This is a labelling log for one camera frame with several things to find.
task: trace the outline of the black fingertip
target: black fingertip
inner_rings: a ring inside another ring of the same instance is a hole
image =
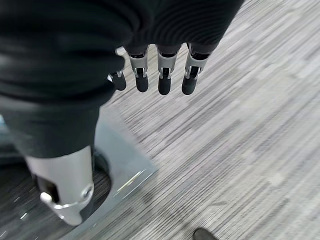
[[[123,91],[127,87],[127,83],[124,75],[121,75],[121,77],[118,77],[118,75],[112,76],[112,82],[114,83],[115,88],[119,91]]]
[[[136,88],[139,92],[144,93],[148,90],[149,83],[148,83],[148,77],[139,76],[135,78],[135,84]]]
[[[163,77],[159,78],[158,90],[161,95],[167,95],[171,89],[171,78]]]
[[[190,95],[194,92],[196,88],[197,80],[193,77],[184,78],[182,82],[182,92],[185,95]]]

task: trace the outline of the black fabric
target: black fabric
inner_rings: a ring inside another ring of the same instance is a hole
[[[0,114],[40,158],[91,144],[120,46],[219,43],[243,0],[2,0]]]

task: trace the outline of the striped carpet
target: striped carpet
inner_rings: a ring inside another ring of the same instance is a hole
[[[128,87],[112,106],[158,174],[82,240],[320,240],[320,2],[247,0],[200,76],[169,95]]]

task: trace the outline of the shoe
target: shoe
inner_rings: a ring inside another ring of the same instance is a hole
[[[193,232],[193,240],[218,240],[217,238],[215,238],[215,236],[203,229],[203,228],[197,228],[194,232]]]

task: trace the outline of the robotic hand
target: robotic hand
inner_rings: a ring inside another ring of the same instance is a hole
[[[187,43],[182,92],[190,95],[243,1],[0,3],[0,114],[41,200],[66,223],[79,225],[90,215],[99,108],[126,88],[124,59],[115,49],[125,48],[136,87],[145,92],[148,46],[156,44],[158,90],[166,95]]]

